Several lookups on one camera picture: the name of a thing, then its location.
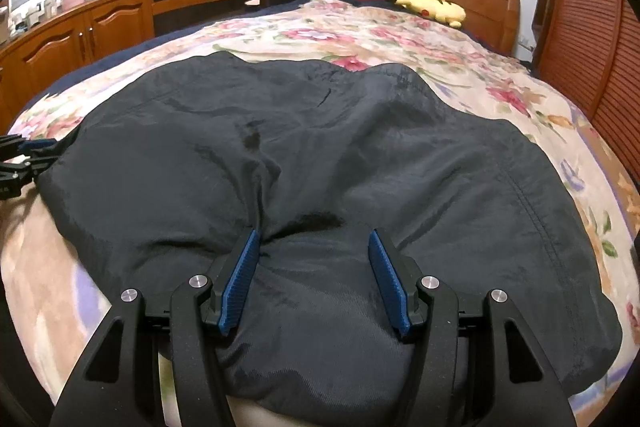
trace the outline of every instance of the yellow plush toy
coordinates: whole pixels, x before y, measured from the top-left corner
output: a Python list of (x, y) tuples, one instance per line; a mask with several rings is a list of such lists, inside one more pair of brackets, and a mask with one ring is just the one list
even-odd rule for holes
[(401, 4), (424, 17), (448, 24), (452, 28), (460, 28), (466, 18), (462, 7), (447, 0), (396, 0), (396, 4)]

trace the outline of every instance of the wooden desk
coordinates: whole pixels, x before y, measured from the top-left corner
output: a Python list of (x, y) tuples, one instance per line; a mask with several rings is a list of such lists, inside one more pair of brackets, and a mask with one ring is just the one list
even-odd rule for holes
[(245, 0), (93, 0), (0, 47), (0, 134), (67, 73), (188, 26), (244, 12)]

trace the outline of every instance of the cabinet handle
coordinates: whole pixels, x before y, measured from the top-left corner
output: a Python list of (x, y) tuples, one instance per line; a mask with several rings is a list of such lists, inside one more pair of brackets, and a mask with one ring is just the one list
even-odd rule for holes
[(94, 29), (93, 28), (89, 28), (89, 33), (91, 34), (90, 38), (89, 38), (89, 44), (91, 44), (91, 52), (92, 52), (92, 54), (94, 54), (94, 57), (95, 57)]
[(82, 61), (84, 62), (84, 39), (82, 38), (82, 32), (78, 34), (80, 37), (80, 54), (82, 55)]

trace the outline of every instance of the black garment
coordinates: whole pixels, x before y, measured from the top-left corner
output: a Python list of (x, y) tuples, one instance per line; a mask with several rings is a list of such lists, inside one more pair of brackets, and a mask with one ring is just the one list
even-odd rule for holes
[(367, 260), (375, 227), (456, 290), (504, 289), (567, 394), (618, 353), (616, 312), (545, 154), (407, 67), (194, 57), (111, 97), (66, 145), (38, 186), (111, 300), (172, 290), (242, 227), (261, 231), (238, 333), (218, 348), (233, 396), (323, 426), (388, 424), (412, 346)]

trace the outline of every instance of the dark blue bed sheet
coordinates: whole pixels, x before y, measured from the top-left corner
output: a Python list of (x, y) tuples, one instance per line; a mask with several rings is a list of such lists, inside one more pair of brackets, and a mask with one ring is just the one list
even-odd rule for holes
[[(233, 16), (233, 17), (222, 18), (222, 19), (216, 20), (215, 22), (221, 22), (221, 21), (226, 21), (226, 20), (231, 20), (231, 19), (254, 18), (254, 17), (261, 17), (263, 15), (273, 15), (273, 14), (277, 14), (277, 13), (284, 13), (284, 12), (288, 12), (288, 11), (293, 11), (293, 10), (297, 10), (300, 7), (301, 4), (307, 3), (309, 1), (311, 1), (311, 0), (296, 0), (296, 1), (293, 1), (293, 2), (288, 3), (288, 4), (281, 4), (279, 6), (273, 6), (273, 7), (270, 7), (270, 8), (265, 8), (263, 10), (258, 10), (256, 12), (245, 13), (245, 14), (237, 15), (237, 16)], [(361, 1), (361, 0), (341, 0), (341, 1), (348, 2), (349, 4), (351, 4), (351, 5), (355, 6), (355, 7), (371, 6), (371, 7), (384, 8), (384, 9), (398, 11), (398, 12), (411, 13), (408, 9), (406, 9), (406, 8), (404, 8), (402, 6), (395, 6), (389, 0), (366, 0), (366, 1)], [(156, 37), (156, 38), (151, 39), (151, 40), (149, 40), (147, 42), (144, 42), (143, 44), (139, 44), (139, 45), (134, 46), (132, 48), (129, 48), (127, 50), (124, 50), (124, 51), (121, 51), (121, 52), (118, 52), (118, 53), (114, 53), (113, 55), (109, 55), (108, 57), (102, 58), (101, 60), (98, 60), (97, 62), (94, 62), (93, 64), (91, 64), (89, 66), (85, 66), (84, 68), (80, 68), (79, 70), (76, 70), (76, 71), (73, 71), (72, 73), (66, 74), (65, 76), (63, 76), (62, 78), (60, 78), (59, 80), (57, 80), (53, 84), (51, 84), (43, 92), (40, 92), (36, 96), (34, 96), (28, 103), (26, 103), (26, 105), (24, 105), (24, 107), (20, 111), (20, 114), (22, 114), (24, 111), (26, 111), (29, 108), (31, 108), (38, 100), (40, 100), (43, 96), (45, 96), (47, 94), (48, 95), (60, 94), (61, 92), (69, 89), (69, 87), (73, 87), (76, 84), (79, 84), (80, 82), (82, 82), (82, 81), (84, 81), (84, 80), (86, 80), (88, 78), (91, 78), (92, 76), (94, 76), (96, 74), (103, 73), (104, 71), (110, 70), (111, 68), (114, 68), (114, 67), (122, 64), (123, 62), (125, 62), (126, 60), (129, 60), (130, 58), (133, 58), (133, 57), (135, 57), (137, 55), (140, 55), (141, 53), (144, 53), (146, 51), (152, 50), (153, 48), (161, 46), (162, 44), (165, 44), (166, 42), (170, 42), (170, 41), (173, 41), (175, 39), (179, 39), (181, 37), (185, 37), (187, 35), (191, 35), (191, 34), (197, 32), (197, 31), (203, 29), (206, 26), (210, 26), (210, 25), (214, 24), (215, 22), (207, 22), (207, 23), (204, 23), (204, 24), (191, 26), (190, 28), (185, 28), (185, 29), (179, 30), (177, 32), (168, 33), (167, 35), (163, 35), (161, 37)], [(466, 33), (466, 35), (471, 37), (473, 40), (475, 40), (479, 44), (482, 44), (485, 48), (489, 49), (489, 51), (497, 53), (494, 49), (492, 49), (490, 46), (488, 46), (484, 42), (478, 41), (470, 33), (466, 32), (466, 31), (464, 31), (464, 33)]]

